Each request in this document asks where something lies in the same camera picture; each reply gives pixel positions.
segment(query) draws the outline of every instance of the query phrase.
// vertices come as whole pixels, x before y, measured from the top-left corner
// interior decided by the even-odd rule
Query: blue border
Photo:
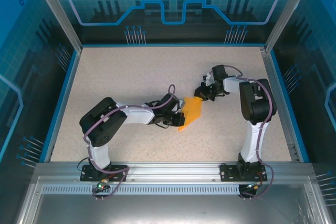
[[[23,105],[23,98],[22,98],[22,94],[21,94],[21,90],[20,90],[20,88],[19,88],[16,84],[14,84],[13,82],[10,82],[10,81],[9,81],[6,77],[4,77],[2,74],[0,74],[0,80],[2,80],[4,83],[6,83],[6,84],[10,87],[10,89],[12,89],[12,90],[17,94],[17,98],[18,98],[18,100],[19,100],[19,108],[18,108],[18,110],[17,110],[17,112],[16,112],[16,115],[15,115],[15,117],[14,117],[14,119],[13,119],[12,125],[11,125],[11,127],[9,128],[9,131],[8,131],[8,133],[7,133],[5,142],[4,142],[4,144],[3,144],[2,148],[1,148],[1,151],[0,151],[0,163],[1,163],[2,158],[3,158],[4,155],[5,155],[5,151],[6,151],[7,147],[8,147],[9,141],[10,141],[12,135],[13,135],[15,126],[16,126],[16,124],[17,124],[19,118],[20,118],[20,115],[21,115],[21,112],[22,112],[22,110],[23,110],[23,106],[24,106],[24,105]]]
[[[80,58],[80,54],[74,51],[71,57],[71,61],[69,64],[67,74],[64,79],[61,93],[59,94],[54,116],[52,117],[49,131],[46,137],[46,141],[42,149],[42,153],[39,159],[40,163],[45,163],[47,162],[46,159],[50,158],[51,151],[55,144],[56,137],[58,135],[58,131],[59,131],[59,128],[62,122],[65,107],[69,99],[70,90],[71,90],[72,83],[75,78],[76,70],[77,70],[78,63],[79,63],[79,58]]]
[[[225,43],[180,43],[180,44],[83,44],[83,47],[264,47],[262,43],[249,44],[225,44]]]
[[[276,59],[276,56],[275,56],[275,53],[274,53],[273,49],[271,50],[271,57],[272,57],[272,61],[273,61],[274,67],[275,67],[275,71],[277,73],[277,77],[278,77],[279,82],[280,82],[282,93],[284,94],[283,97],[285,97],[285,103],[286,103],[286,106],[288,108],[289,116],[290,116],[290,119],[292,121],[294,132],[295,132],[295,135],[296,135],[296,138],[297,138],[297,141],[298,141],[299,150],[297,150],[297,151],[300,151],[302,159],[303,159],[302,161],[305,162],[305,163],[309,163],[310,161],[309,161],[307,151],[306,151],[306,148],[304,146],[303,139],[302,139],[302,136],[301,136],[301,133],[300,133],[300,130],[299,130],[299,125],[298,125],[298,122],[296,121],[294,111],[293,111],[293,107],[292,107],[292,104],[290,103],[289,96],[288,96],[288,93],[287,93],[287,90],[286,90],[286,86],[285,86],[285,83],[283,81],[283,78],[282,78],[282,75],[281,75],[281,72],[280,72],[280,68],[279,68],[279,65],[278,65],[278,61]]]
[[[328,116],[329,116],[329,119],[332,123],[332,126],[334,127],[335,131],[336,131],[336,121],[335,121],[335,118],[331,112],[331,109],[329,107],[329,101],[330,101],[330,94],[331,92],[336,89],[336,82],[334,82],[332,85],[330,85],[327,89],[327,93],[325,95],[325,101],[324,101],[324,107],[328,113]]]
[[[140,0],[140,5],[139,6],[131,6],[119,19],[117,22],[108,22],[108,23],[84,23],[77,10],[76,7],[73,3],[72,0],[68,0],[69,4],[76,16],[76,19],[79,24],[82,26],[118,26],[133,10],[135,9],[145,9],[145,4],[159,4],[160,5],[160,10],[161,10],[161,22],[165,25],[181,25],[184,24],[186,21],[186,6],[189,3],[200,3],[202,4],[202,8],[206,9],[213,9],[218,13],[218,15],[229,25],[265,25],[269,22],[272,13],[278,3],[279,0],[274,0],[272,7],[266,17],[266,20],[264,22],[234,22],[228,19],[228,17],[225,16],[225,14],[218,8],[216,5],[208,5],[206,4],[206,0],[185,0],[182,5],[182,20],[181,21],[172,21],[168,22],[165,20],[165,13],[164,13],[164,4],[161,0]]]

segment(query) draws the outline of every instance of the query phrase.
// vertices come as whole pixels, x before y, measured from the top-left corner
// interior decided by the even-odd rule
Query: enclosure wall
[[[0,0],[0,6],[0,216],[14,223],[73,47],[45,0]]]
[[[287,0],[60,0],[83,44],[265,43]]]
[[[273,53],[317,174],[336,172],[335,38],[336,0],[301,0]]]

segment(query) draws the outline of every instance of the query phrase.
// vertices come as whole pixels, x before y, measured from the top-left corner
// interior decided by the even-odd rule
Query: work surface
[[[84,48],[51,161],[88,156],[79,120],[103,98],[143,104],[163,98],[171,83],[178,98],[192,97],[202,76],[220,64],[239,68],[245,77],[267,78],[257,47]],[[181,132],[156,125],[121,126],[108,144],[111,160],[236,161],[246,130],[239,96],[230,94],[202,105],[202,116]],[[265,161],[291,160],[278,114],[267,128],[261,154]]]

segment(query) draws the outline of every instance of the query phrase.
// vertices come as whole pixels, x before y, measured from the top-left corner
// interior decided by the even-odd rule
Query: vent slot
[[[116,184],[110,185],[107,195]],[[95,185],[45,185],[43,194],[90,195]],[[121,185],[115,192],[118,195],[238,195],[238,185]]]

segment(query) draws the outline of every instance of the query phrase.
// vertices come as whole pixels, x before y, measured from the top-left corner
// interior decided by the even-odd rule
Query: robotic arm
[[[166,105],[154,110],[149,109],[150,107],[163,105],[171,96],[172,94],[166,94],[160,101],[153,101],[138,106],[126,106],[124,109],[117,111],[103,120],[88,135],[92,161],[94,161],[100,169],[111,169],[107,143],[113,138],[123,124],[142,123],[161,126],[159,124],[162,123],[167,127],[184,125],[184,115],[181,113],[184,101],[179,100],[174,95]],[[123,106],[124,105],[121,103],[116,103],[111,97],[104,98],[80,120],[79,124],[83,133],[85,134],[107,113]]]
[[[270,94],[273,104],[271,115],[273,116],[276,113],[276,106],[269,83],[266,79],[258,81]],[[270,109],[264,90],[257,83],[247,81],[245,78],[237,76],[229,77],[224,65],[219,65],[213,67],[211,72],[203,77],[203,82],[195,90],[194,96],[201,98],[203,101],[215,101],[216,97],[223,97],[231,93],[240,95],[240,106],[247,124],[244,146],[238,155],[236,168],[242,180],[249,180],[249,178],[263,171],[263,166],[257,157],[256,148],[259,129],[267,118]],[[261,129],[260,147],[262,146],[264,133],[270,120],[271,117]]]

